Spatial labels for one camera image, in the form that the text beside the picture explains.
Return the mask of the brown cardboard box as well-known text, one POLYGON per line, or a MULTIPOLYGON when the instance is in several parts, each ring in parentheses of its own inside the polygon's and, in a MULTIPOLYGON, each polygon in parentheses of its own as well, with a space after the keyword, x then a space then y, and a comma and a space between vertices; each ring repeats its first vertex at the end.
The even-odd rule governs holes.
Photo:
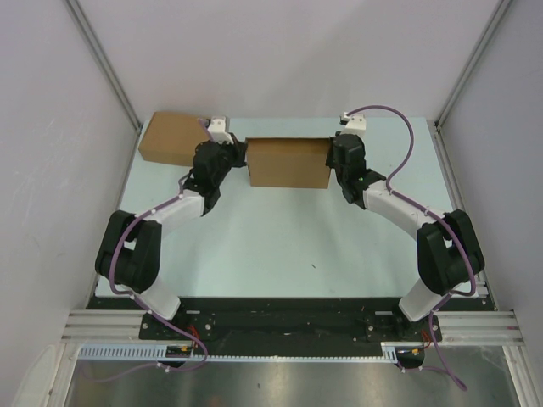
POLYGON ((199 117, 181 112, 155 112, 139 143, 143 160, 191 167, 196 147, 210 138, 199 117))

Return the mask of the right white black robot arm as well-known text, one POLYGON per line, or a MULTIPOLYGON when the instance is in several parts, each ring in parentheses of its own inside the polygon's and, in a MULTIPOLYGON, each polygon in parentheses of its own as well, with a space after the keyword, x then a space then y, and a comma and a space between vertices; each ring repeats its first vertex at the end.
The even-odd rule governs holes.
POLYGON ((461 209, 434 212, 411 198, 387 188, 385 176, 367 167, 361 138, 337 132, 331 138, 326 165, 333 169, 345 200, 381 215, 412 237, 417 244, 419 278, 399 302, 391 319, 392 332, 411 340, 422 330, 422 319, 457 287, 470 283, 465 294, 476 290, 475 276, 485 259, 469 215, 461 209))

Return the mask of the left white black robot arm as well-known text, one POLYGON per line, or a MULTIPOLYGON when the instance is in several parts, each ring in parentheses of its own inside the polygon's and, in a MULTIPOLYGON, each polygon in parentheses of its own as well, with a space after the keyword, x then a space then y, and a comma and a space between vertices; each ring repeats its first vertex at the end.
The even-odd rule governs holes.
POLYGON ((150 314, 168 338, 188 328, 179 313, 181 300, 160 280, 162 240, 184 223, 209 213, 221 196, 220 185, 234 168, 247 165, 247 142, 207 141, 195 148, 193 167, 178 182, 176 195, 137 215, 116 210, 110 217, 94 269, 111 291, 128 295, 150 314))

